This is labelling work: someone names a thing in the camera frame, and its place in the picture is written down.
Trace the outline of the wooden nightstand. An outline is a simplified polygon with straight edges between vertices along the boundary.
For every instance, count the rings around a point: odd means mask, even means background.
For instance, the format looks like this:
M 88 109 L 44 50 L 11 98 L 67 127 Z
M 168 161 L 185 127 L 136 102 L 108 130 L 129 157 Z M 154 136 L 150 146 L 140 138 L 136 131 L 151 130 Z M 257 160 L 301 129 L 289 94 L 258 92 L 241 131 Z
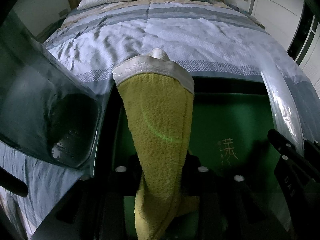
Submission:
M 258 25 L 259 27 L 261 27 L 262 29 L 265 30 L 265 26 L 260 23 L 254 16 L 252 16 L 249 12 L 235 6 L 235 5 L 232 5 L 232 4 L 227 4 L 230 8 L 240 12 L 241 14 L 245 15 L 247 18 L 249 18 L 252 22 L 254 22 L 256 25 Z

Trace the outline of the dark green storage box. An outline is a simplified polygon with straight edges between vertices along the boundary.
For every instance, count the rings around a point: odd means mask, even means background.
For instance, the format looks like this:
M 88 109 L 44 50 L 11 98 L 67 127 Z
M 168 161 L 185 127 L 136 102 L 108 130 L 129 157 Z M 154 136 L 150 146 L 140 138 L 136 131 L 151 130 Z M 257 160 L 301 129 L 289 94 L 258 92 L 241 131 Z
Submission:
M 260 160 L 267 176 L 267 203 L 287 232 L 290 214 L 274 176 L 278 152 L 267 140 L 273 127 L 271 108 L 263 84 L 236 80 L 236 90 L 222 92 L 217 85 L 227 79 L 195 78 L 195 100 L 189 148 L 202 165 L 217 171 L 249 158 Z M 169 225 L 164 239 L 187 239 L 187 225 L 197 218 L 195 207 L 177 216 Z

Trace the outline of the yellow towel with white trim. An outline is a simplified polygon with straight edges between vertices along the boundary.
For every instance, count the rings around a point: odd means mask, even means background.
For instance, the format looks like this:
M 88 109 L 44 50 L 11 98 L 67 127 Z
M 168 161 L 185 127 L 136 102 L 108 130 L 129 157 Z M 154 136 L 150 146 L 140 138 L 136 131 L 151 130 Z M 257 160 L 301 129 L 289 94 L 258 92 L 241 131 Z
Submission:
M 159 48 L 124 61 L 112 73 L 143 171 L 135 198 L 137 237 L 160 239 L 180 205 L 194 81 Z

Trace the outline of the white wardrobe doors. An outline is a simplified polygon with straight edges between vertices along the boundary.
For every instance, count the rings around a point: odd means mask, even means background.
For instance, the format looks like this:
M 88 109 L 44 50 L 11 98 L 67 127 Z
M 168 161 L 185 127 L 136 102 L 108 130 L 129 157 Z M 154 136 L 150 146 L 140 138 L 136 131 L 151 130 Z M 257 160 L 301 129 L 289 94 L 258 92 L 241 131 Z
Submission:
M 319 20 L 305 0 L 224 0 L 257 19 L 319 91 Z

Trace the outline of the blue grey striped bed quilt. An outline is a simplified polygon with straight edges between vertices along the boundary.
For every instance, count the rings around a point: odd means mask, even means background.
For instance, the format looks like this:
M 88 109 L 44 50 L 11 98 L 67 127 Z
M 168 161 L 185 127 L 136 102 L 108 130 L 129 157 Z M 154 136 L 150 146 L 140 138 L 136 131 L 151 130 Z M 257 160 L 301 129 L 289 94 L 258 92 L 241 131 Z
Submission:
M 241 13 L 190 0 L 142 0 L 76 12 L 41 43 L 102 99 L 112 68 L 155 48 L 193 76 L 261 81 L 258 53 L 269 54 L 295 100 L 304 137 L 319 139 L 319 97 L 301 68 L 266 31 Z M 81 172 L 28 156 L 1 141 L 1 165 L 29 186 L 19 197 L 1 190 L 12 222 L 31 236 Z

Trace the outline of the clear plastic bag roll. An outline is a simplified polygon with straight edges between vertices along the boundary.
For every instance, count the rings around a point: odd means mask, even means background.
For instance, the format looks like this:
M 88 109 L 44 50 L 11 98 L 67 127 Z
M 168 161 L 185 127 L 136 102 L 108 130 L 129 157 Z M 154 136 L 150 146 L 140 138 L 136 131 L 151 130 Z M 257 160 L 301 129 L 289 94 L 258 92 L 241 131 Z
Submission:
M 270 56 L 260 54 L 257 61 L 268 93 L 275 128 L 293 143 L 297 153 L 303 157 L 303 132 L 291 92 Z

